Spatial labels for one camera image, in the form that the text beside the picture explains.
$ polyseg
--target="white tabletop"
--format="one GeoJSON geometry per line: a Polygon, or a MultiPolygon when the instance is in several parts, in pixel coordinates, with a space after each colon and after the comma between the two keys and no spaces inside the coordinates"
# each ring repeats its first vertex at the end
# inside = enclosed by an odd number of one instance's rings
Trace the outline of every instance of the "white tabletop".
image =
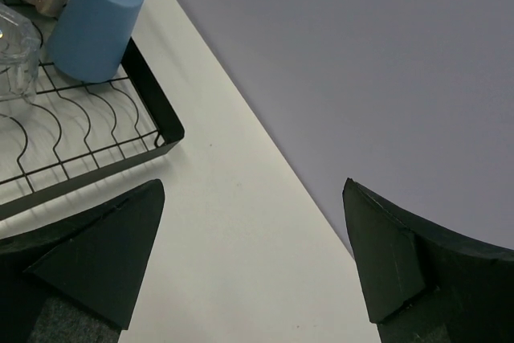
{"type": "Polygon", "coordinates": [[[121,342],[379,342],[349,253],[176,0],[145,0],[134,39],[186,139],[0,223],[0,237],[160,178],[161,227],[121,342]]]}

